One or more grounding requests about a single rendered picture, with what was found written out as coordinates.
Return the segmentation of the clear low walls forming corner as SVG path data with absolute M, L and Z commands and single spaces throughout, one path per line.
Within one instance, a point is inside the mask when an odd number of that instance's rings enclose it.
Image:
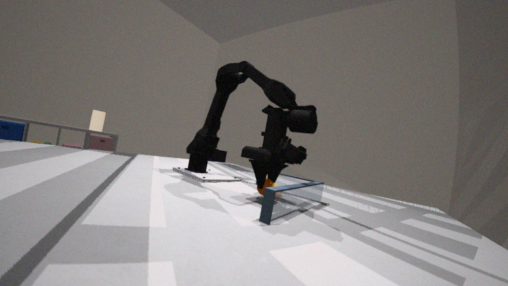
M 279 186 L 307 183 L 306 181 L 286 175 L 279 175 L 276 183 Z M 295 188 L 288 191 L 276 192 L 273 203 L 270 224 L 296 214 L 321 201 L 324 184 L 303 188 Z

